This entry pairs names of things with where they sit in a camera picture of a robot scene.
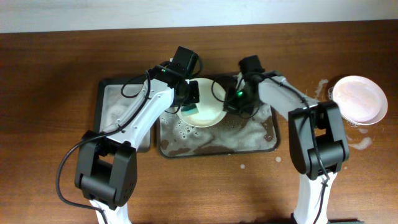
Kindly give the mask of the left black soapy tray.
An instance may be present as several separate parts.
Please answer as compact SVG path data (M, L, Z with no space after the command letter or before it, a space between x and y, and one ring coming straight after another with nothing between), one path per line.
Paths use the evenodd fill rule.
M99 133L105 127L116 121L134 98L125 98L121 94L121 88L131 78L105 78L98 84L95 106L95 118L93 131ZM137 93L146 79L144 77L133 78L124 88L125 95ZM150 149L151 129L144 136L137 152L148 152Z

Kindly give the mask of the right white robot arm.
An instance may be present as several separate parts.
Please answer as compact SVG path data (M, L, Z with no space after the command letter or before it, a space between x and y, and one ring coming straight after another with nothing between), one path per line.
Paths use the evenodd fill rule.
M287 120L290 159L300 179L291 220L329 223L331 187L349 158L338 105L305 95L275 70L240 73L222 100L230 113L254 115L256 108L266 104Z

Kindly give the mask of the black soapy tray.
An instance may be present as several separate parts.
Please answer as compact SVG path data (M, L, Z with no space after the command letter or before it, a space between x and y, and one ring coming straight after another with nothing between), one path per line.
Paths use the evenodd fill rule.
M98 84L95 106L95 118L93 131L99 133L105 127L116 121L134 98L125 98L121 94L121 88L131 78L105 78ZM125 95L137 93L146 79L144 77L133 78L124 88ZM144 136L137 152L148 152L150 149L151 129Z
M269 105L249 119L221 114L206 127L179 115L162 113L156 123L157 148L168 159L272 152L280 142L277 115Z

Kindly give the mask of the green yellow sponge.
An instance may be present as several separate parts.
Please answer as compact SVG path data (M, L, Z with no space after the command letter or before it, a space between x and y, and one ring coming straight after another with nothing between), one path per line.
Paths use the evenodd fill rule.
M196 104L185 105L185 106L182 106L182 108L180 109L180 113L183 117L186 117L186 116L192 116L192 115L199 113L199 110L198 110Z

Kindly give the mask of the right black soapy tray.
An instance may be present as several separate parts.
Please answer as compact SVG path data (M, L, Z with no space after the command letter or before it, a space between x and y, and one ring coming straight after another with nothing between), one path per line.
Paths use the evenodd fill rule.
M272 152L280 142L277 115L269 105L249 119L221 114L206 127L179 115L162 113L156 123L157 148L168 159Z

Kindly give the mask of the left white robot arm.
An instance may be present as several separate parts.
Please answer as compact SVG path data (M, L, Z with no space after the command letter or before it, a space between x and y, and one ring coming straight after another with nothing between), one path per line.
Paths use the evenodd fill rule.
M161 65L127 110L100 133L87 131L79 146L75 186L96 211L99 223L129 223L127 202L137 184L137 150L158 117L168 108L199 102L198 82Z

